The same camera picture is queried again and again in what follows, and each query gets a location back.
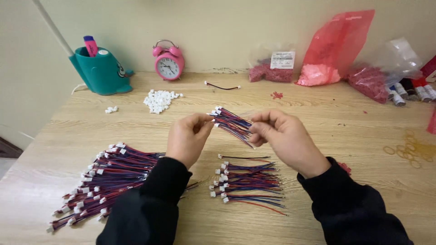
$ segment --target black sweater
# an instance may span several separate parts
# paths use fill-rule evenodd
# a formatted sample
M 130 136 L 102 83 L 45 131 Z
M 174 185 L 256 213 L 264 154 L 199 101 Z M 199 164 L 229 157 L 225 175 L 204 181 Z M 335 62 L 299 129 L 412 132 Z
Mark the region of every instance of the black sweater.
M 312 199 L 327 244 L 413 244 L 397 217 L 386 213 L 378 191 L 354 182 L 337 162 L 320 176 L 297 180 Z M 172 244 L 177 203 L 192 173 L 171 158 L 162 158 L 140 189 L 121 195 L 112 207 L 98 245 Z

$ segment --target clock face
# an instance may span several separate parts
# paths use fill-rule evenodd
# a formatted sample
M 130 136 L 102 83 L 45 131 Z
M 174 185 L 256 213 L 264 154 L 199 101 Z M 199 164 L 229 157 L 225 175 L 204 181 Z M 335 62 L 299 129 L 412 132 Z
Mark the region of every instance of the clock face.
M 157 70 L 163 77 L 173 79 L 179 74 L 180 67 L 171 58 L 161 58 L 157 62 Z

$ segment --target clear plastic bag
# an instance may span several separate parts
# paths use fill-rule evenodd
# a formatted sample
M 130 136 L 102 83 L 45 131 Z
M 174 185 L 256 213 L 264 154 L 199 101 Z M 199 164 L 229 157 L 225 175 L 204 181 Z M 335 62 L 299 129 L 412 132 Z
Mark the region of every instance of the clear plastic bag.
M 303 86 L 338 82 L 346 75 L 366 41 L 374 10 L 337 14 L 312 38 L 297 84 Z
M 289 43 L 261 44 L 250 51 L 249 79 L 292 82 L 295 49 Z
M 345 78 L 348 83 L 369 98 L 384 104 L 389 88 L 403 78 L 422 76 L 422 61 L 405 38 L 386 42 L 364 61 L 353 65 Z

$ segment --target wood grain surface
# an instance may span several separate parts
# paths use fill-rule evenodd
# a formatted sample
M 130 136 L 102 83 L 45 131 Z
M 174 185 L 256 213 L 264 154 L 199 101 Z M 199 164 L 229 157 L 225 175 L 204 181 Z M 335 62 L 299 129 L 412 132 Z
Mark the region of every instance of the wood grain surface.
M 220 90 L 204 85 L 204 80 L 242 88 Z M 406 128 L 420 140 L 434 143 L 435 136 L 425 131 L 433 105 L 408 102 L 405 108 L 396 108 L 390 102 L 378 104 L 342 82 L 313 88 L 249 83 L 247 74 L 183 74 L 182 80 L 167 82 L 154 73 L 139 73 L 132 77 L 132 86 L 132 92 L 112 96 L 77 91 L 41 130 L 0 182 L 1 244 L 95 243 L 104 226 L 95 218 L 53 235 L 45 232 L 51 213 L 62 206 L 62 195 L 77 186 L 79 174 L 95 154 L 118 141 L 143 151 L 163 152 L 176 119 L 209 112 L 217 105 L 243 117 L 267 108 L 298 116 L 325 155 L 346 163 L 354 180 L 381 193 L 387 211 L 402 221 L 415 244 L 436 243 L 436 163 L 423 162 L 421 169 L 415 169 L 382 150 L 402 144 Z M 185 97 L 173 100 L 160 115 L 149 114 L 143 100 L 150 89 Z M 273 100 L 274 91 L 283 93 L 283 98 Z M 108 106 L 115 105 L 118 112 L 105 114 Z M 213 129 L 190 169 L 192 180 L 207 181 L 180 201 L 175 244 L 325 244 L 309 196 L 297 182 L 296 172 L 281 162 L 287 217 L 209 197 L 207 186 L 217 178 L 214 169 L 222 163 L 218 153 L 270 155 L 277 160 L 269 145 L 253 150 L 224 130 Z

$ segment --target cartoon pen holder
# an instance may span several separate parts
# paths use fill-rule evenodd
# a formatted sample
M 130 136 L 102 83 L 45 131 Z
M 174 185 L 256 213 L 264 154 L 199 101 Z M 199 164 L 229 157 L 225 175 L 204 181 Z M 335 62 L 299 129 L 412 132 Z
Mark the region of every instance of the cartoon pen holder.
M 95 57 L 90 57 L 86 47 L 76 49 L 69 57 L 89 90 L 99 95 L 113 95 L 132 91 L 129 76 L 120 63 L 105 48 L 100 48 Z

